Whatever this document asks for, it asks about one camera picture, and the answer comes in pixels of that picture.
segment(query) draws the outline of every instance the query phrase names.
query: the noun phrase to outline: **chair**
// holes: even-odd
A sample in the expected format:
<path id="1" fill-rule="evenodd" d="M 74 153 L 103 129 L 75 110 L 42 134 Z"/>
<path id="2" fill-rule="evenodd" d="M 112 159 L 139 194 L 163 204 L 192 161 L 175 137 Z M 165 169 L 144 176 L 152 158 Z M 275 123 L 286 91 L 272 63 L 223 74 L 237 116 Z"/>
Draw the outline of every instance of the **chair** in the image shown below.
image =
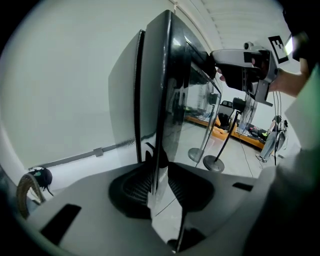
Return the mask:
<path id="1" fill-rule="evenodd" d="M 216 127 L 223 129 L 223 130 L 228 130 L 229 129 L 229 124 L 231 121 L 231 116 L 234 113 L 234 109 L 232 108 L 232 102 L 224 100 L 219 107 L 219 112 L 218 112 L 218 117 L 221 122 L 221 125 L 216 125 Z"/>

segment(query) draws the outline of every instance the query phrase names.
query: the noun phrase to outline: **black cutout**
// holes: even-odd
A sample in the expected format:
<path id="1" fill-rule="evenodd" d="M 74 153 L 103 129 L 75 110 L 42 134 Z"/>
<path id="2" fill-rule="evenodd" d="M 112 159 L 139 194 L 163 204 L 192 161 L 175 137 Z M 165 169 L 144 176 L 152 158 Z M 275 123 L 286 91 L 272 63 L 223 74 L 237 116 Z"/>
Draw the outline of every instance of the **black cutout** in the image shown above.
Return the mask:
<path id="1" fill-rule="evenodd" d="M 241 183 L 241 182 L 236 182 L 236 183 L 234 183 L 232 185 L 232 187 L 235 187 L 235 188 L 241 189 L 241 190 L 251 191 L 254 186 L 248 185 L 248 184 L 244 184 L 244 183 Z"/>
<path id="2" fill-rule="evenodd" d="M 80 210 L 80 206 L 66 204 L 41 230 L 41 234 L 57 246 Z"/>

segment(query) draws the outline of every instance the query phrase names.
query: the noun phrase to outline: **glass panel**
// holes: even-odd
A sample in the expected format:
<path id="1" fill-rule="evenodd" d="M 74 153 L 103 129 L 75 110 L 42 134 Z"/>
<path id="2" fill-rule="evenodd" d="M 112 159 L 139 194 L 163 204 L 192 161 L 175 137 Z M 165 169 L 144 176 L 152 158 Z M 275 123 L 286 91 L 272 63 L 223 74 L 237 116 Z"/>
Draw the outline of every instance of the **glass panel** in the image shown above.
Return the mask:
<path id="1" fill-rule="evenodd" d="M 188 86 L 174 88 L 168 106 L 163 148 L 169 161 L 196 166 L 216 118 L 220 93 L 214 82 L 191 63 Z"/>

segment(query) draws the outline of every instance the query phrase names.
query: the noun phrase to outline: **person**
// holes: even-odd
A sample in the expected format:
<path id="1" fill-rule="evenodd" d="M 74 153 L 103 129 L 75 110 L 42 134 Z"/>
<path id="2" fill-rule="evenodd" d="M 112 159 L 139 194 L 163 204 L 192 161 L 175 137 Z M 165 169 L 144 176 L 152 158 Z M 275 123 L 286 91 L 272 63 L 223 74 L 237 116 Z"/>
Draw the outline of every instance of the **person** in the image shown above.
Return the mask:
<path id="1" fill-rule="evenodd" d="M 270 128 L 267 131 L 268 136 L 266 138 L 262 151 L 260 152 L 260 154 L 255 154 L 256 158 L 258 158 L 259 161 L 266 163 L 272 151 L 275 149 L 275 143 L 277 139 L 277 134 L 279 133 L 280 123 L 281 116 L 276 115 L 273 118 Z"/>

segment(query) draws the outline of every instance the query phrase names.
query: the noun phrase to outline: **tiled floor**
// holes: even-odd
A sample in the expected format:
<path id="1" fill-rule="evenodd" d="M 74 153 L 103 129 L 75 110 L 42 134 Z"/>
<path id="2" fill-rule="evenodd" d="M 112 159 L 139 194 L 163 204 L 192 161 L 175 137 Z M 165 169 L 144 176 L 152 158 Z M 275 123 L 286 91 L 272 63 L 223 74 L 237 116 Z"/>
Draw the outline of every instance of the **tiled floor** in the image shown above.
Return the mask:
<path id="1" fill-rule="evenodd" d="M 203 140 L 204 130 L 205 128 L 198 125 L 193 125 L 191 123 L 183 124 L 177 153 L 174 159 L 175 162 L 194 167 L 197 165 L 197 163 L 193 162 L 188 157 L 188 150 L 193 148 L 195 145 L 199 145 L 200 147 Z M 207 155 L 217 156 L 222 145 L 223 141 L 210 137 L 197 168 L 207 170 L 203 164 L 203 158 Z M 253 176 L 254 178 L 258 178 L 262 168 L 274 165 L 273 158 L 269 159 L 266 163 L 259 162 L 255 156 L 255 154 L 259 152 L 259 149 L 247 145 L 246 143 L 240 144 L 239 140 L 231 137 L 220 156 L 220 159 L 225 165 L 225 169 L 222 173 L 245 177 Z M 156 216 L 152 220 L 152 226 L 159 236 L 167 242 L 170 239 L 178 238 L 181 225 L 182 208 L 175 199 L 175 195 L 171 191 L 169 185 L 162 186 L 164 187 L 162 189 L 165 189 L 165 191 L 163 193 L 162 200 L 160 200 L 156 206 Z"/>

